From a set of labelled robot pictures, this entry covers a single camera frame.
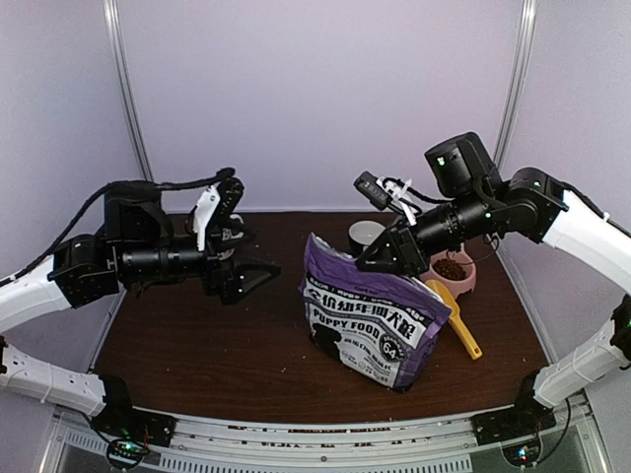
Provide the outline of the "yellow plastic scoop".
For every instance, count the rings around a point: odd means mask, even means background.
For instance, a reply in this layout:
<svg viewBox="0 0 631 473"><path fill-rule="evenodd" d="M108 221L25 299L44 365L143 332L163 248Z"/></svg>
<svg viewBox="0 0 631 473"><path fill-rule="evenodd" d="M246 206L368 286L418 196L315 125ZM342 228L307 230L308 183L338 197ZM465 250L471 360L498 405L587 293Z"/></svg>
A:
<svg viewBox="0 0 631 473"><path fill-rule="evenodd" d="M474 361L479 360L483 355L482 350L465 323L462 321L460 307L448 287L438 280L427 280L425 285L434 291L442 299L443 303L451 310L449 317L450 327L458 337L469 357L471 357Z"/></svg>

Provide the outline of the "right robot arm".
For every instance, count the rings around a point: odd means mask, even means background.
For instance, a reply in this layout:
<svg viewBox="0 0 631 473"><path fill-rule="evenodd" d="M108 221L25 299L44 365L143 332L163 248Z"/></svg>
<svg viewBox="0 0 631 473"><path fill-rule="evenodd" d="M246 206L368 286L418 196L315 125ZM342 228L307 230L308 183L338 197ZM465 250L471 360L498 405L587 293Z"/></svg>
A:
<svg viewBox="0 0 631 473"><path fill-rule="evenodd" d="M587 196L536 168L499 174L474 132L429 149L425 158L442 198L434 209L409 212L386 227L356 260L363 272L418 276L431 256L479 236L519 233L561 250L595 269L624 291L630 289L630 235ZM609 320L561 361L527 376L516 406L506 413L512 434L527 434L543 411L615 370L630 367L630 298Z"/></svg>

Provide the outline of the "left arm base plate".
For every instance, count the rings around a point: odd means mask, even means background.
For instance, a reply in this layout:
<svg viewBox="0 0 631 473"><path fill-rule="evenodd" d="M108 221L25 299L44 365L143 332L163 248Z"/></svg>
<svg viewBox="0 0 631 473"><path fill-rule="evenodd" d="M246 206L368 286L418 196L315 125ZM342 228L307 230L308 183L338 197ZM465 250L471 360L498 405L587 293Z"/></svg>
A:
<svg viewBox="0 0 631 473"><path fill-rule="evenodd" d="M169 447L175 432L176 418L137 408L105 407L92 418L100 432L133 441Z"/></svg>

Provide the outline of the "purple pet food bag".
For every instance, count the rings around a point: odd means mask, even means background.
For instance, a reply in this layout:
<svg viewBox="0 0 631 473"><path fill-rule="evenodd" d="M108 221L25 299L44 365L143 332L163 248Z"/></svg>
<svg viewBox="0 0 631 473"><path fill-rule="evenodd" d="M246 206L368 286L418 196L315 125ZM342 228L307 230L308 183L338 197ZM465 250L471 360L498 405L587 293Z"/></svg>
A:
<svg viewBox="0 0 631 473"><path fill-rule="evenodd" d="M362 272L309 235L300 293L310 338L341 365L395 391L418 379L451 309L416 278Z"/></svg>

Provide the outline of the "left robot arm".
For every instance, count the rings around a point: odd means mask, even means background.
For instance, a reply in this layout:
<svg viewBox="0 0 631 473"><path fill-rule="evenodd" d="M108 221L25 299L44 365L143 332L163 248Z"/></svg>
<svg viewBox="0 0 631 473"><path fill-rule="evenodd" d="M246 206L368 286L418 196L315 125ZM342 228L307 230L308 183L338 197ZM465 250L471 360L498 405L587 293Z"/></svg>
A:
<svg viewBox="0 0 631 473"><path fill-rule="evenodd" d="M204 187L176 235L162 194ZM80 308L121 288L199 279L207 296L237 304L278 277L280 266L234 257L254 234L233 212L244 187L235 177L186 184L118 181L90 197L62 235L23 270L1 280L1 389L81 412L101 415L122 438L135 436L142 418L116 376L74 372L33 358L3 335L43 315ZM87 208L104 197L104 223L95 234L65 239Z"/></svg>

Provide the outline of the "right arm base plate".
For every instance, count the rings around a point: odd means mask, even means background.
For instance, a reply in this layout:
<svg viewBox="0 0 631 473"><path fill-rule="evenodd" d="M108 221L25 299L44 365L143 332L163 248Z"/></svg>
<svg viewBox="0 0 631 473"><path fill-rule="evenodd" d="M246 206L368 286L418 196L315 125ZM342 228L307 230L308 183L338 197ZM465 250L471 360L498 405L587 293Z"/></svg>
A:
<svg viewBox="0 0 631 473"><path fill-rule="evenodd" d="M473 415L470 422L479 446L532 437L557 425L551 409L517 405Z"/></svg>

